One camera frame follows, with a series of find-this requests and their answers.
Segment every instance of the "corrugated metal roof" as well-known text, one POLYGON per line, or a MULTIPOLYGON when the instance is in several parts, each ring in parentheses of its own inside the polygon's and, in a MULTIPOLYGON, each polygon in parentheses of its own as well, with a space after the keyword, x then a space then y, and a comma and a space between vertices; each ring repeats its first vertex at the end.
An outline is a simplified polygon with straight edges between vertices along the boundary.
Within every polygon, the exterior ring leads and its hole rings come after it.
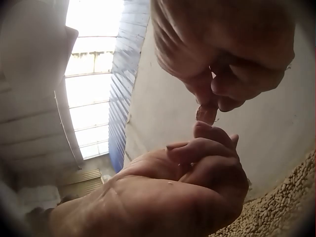
POLYGON ((109 153, 116 172, 123 168, 125 125, 149 12, 149 0, 124 2, 113 57, 110 91, 109 153))

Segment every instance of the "concrete wall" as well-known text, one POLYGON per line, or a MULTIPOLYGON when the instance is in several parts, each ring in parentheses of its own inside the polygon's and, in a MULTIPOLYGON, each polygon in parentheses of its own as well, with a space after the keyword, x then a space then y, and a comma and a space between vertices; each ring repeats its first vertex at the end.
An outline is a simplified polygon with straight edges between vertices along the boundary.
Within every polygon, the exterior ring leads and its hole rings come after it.
MULTIPOLYGON (((95 158, 84 160, 80 164, 80 172, 88 172, 99 169, 106 180, 115 175, 109 155, 101 155, 95 158)), ((36 187, 44 185, 56 185, 61 177, 67 177, 70 173, 76 172, 77 169, 69 166, 63 169, 39 169, 19 173, 18 189, 23 187, 36 187)))
POLYGON ((108 154, 84 160, 81 168, 83 172, 99 169, 104 180, 108 179, 109 176, 113 177, 115 175, 115 171, 112 167, 108 154))
MULTIPOLYGON (((252 183, 249 199, 281 182, 315 144, 315 51, 299 27, 295 53, 277 89, 217 114, 215 126, 240 136, 237 151, 252 183)), ((126 153, 134 159, 191 139, 197 108, 194 96, 157 64, 149 23, 126 125, 126 153)))

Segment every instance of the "feed pellet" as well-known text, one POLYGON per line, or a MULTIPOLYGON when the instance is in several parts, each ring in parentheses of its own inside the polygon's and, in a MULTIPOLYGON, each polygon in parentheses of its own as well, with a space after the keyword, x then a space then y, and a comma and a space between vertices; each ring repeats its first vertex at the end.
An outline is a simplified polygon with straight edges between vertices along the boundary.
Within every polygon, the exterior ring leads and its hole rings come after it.
POLYGON ((231 225, 209 237, 282 236, 311 199, 315 200, 315 150, 282 184, 264 197, 244 204, 241 215, 231 225))

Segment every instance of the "white wall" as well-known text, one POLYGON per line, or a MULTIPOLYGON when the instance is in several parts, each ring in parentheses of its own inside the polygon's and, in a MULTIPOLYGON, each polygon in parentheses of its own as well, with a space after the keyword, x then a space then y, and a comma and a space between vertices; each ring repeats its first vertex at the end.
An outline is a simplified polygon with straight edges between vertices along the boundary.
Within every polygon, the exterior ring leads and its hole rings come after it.
POLYGON ((52 185, 34 188, 24 187, 18 191, 17 196, 23 213, 28 213, 35 207, 55 208, 57 203, 60 202, 58 189, 52 185))
POLYGON ((113 177, 115 175, 108 154, 84 160, 81 168, 83 172, 99 169, 104 180, 108 179, 109 176, 113 177))
MULTIPOLYGON (((315 51, 299 27, 295 54, 277 89, 217 114, 215 126, 240 136, 237 151, 252 183, 249 199, 282 181, 315 144, 315 51)), ((197 108, 194 96, 157 64, 149 23, 126 125, 126 152, 134 159, 191 139, 197 108)))

